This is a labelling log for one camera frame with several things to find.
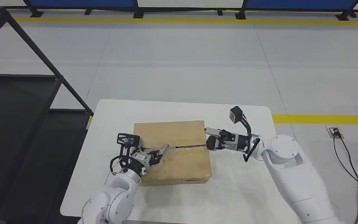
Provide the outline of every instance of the electrical outlet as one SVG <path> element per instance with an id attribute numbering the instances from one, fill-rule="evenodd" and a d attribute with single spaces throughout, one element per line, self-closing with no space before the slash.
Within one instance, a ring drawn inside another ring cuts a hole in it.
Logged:
<path id="1" fill-rule="evenodd" d="M 343 133 L 338 127 L 326 126 L 326 128 L 327 128 L 327 131 L 328 131 L 328 134 L 329 134 L 330 138 L 334 138 L 335 129 L 338 129 L 338 131 L 341 133 L 342 139 L 344 139 Z"/>

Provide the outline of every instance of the white wall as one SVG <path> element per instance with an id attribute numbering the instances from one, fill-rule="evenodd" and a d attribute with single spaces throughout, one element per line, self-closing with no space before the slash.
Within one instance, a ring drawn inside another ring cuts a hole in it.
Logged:
<path id="1" fill-rule="evenodd" d="M 243 0 L 138 0 L 139 7 L 241 8 Z"/>
<path id="2" fill-rule="evenodd" d="M 0 0 L 0 6 L 26 6 L 22 0 Z"/>

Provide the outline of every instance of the white table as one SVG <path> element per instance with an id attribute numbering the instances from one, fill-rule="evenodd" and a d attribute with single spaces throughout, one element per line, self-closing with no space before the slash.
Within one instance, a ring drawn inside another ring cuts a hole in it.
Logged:
<path id="1" fill-rule="evenodd" d="M 229 119 L 234 105 L 101 100 L 88 130 L 61 206 L 64 216 L 81 209 L 105 182 L 110 160 L 119 153 L 119 132 L 133 133 L 134 123 L 204 120 L 206 127 L 245 134 Z M 240 106 L 252 133 L 275 136 L 270 109 Z M 234 151 L 210 152 L 213 177 L 206 184 L 140 187 L 129 220 L 175 223 L 299 223 L 271 179 L 265 164 L 244 162 Z"/>

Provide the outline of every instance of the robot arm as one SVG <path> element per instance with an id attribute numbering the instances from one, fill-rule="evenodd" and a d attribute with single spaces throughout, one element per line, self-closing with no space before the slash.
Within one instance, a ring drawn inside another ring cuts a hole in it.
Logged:
<path id="1" fill-rule="evenodd" d="M 246 162 L 250 157 L 262 157 L 281 196 L 302 223 L 340 224 L 323 180 L 293 138 L 278 135 L 267 139 L 252 134 L 238 106 L 231 109 L 230 119 L 234 123 L 241 122 L 247 129 L 247 135 L 205 128 L 205 133 L 210 135 L 206 141 L 209 150 L 239 151 L 244 154 Z M 110 170 L 116 174 L 112 169 L 116 159 L 119 159 L 122 169 L 108 186 L 103 186 L 86 202 L 78 224 L 123 223 L 133 209 L 134 194 L 141 176 L 152 165 L 159 163 L 169 148 L 169 145 L 164 145 L 160 150 L 144 152 L 139 147 L 140 137 L 131 134 L 120 133 L 117 142 L 121 150 L 119 156 L 111 160 Z"/>
<path id="2" fill-rule="evenodd" d="M 233 110 L 234 108 L 231 110 L 230 118 L 237 123 L 243 114 L 233 113 Z M 266 139 L 254 134 L 242 136 L 213 128 L 205 128 L 205 133 L 210 135 L 206 142 L 210 150 L 227 148 L 240 151 L 246 155 L 245 161 L 250 156 L 262 156 L 281 196 L 302 223 L 340 223 L 332 209 L 323 180 L 293 138 L 277 135 L 272 139 Z"/>
<path id="3" fill-rule="evenodd" d="M 152 165 L 158 164 L 169 148 L 166 144 L 159 150 L 144 152 L 143 148 L 139 147 L 139 142 L 139 136 L 118 134 L 120 154 L 110 162 L 110 170 L 115 177 L 109 185 L 101 187 L 85 203 L 78 224 L 122 224 L 129 217 L 141 176 L 145 175 Z M 115 173 L 112 166 L 117 159 L 122 169 Z"/>

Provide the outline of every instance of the yellow tape stripe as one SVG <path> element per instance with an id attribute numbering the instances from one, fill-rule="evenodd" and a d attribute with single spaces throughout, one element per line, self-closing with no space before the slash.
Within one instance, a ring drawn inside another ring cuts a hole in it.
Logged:
<path id="1" fill-rule="evenodd" d="M 358 115 L 274 114 L 275 124 L 358 124 Z"/>
<path id="2" fill-rule="evenodd" d="M 281 25 L 349 25 L 358 21 L 323 20 L 236 20 L 217 18 L 15 18 L 17 22 L 67 22 L 67 23 L 200 23 L 200 24 L 281 24 Z"/>

